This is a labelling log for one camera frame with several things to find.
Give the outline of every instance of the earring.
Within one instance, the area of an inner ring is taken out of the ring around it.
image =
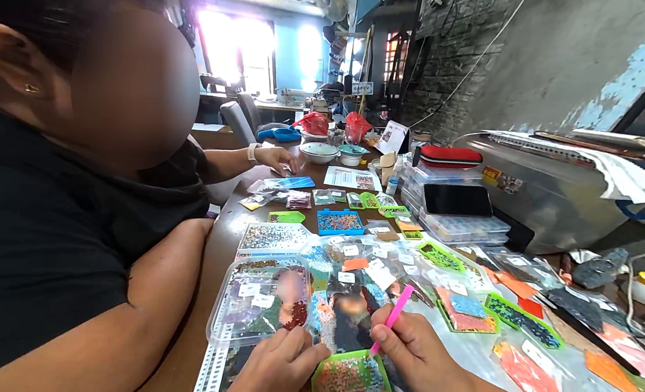
[[[33,86],[33,85],[25,85],[25,91],[32,93],[32,94],[37,94],[40,92],[40,90]]]

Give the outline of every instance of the black shirt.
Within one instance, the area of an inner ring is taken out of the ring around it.
[[[209,203],[191,142],[141,181],[0,112],[0,367],[127,301],[132,263]]]

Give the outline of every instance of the red pencil case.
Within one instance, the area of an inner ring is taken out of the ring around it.
[[[482,163],[482,155],[465,147],[424,146],[420,158],[424,165],[431,167],[452,167],[466,169]]]

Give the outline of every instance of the ear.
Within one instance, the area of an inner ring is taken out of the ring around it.
[[[0,77],[13,90],[31,98],[44,98],[53,89],[45,74],[54,67],[26,36],[0,24]]]

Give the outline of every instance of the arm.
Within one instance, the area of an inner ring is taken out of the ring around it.
[[[0,368],[0,391],[138,388],[158,364],[192,298],[212,224],[207,219],[180,223],[134,263],[128,303]]]
[[[205,183],[228,181],[252,168],[247,159],[247,148],[239,150],[204,150],[207,165],[199,174]],[[298,161],[282,147],[255,148],[255,159],[263,165],[275,168],[283,175],[280,162],[288,163],[291,171],[298,172]]]

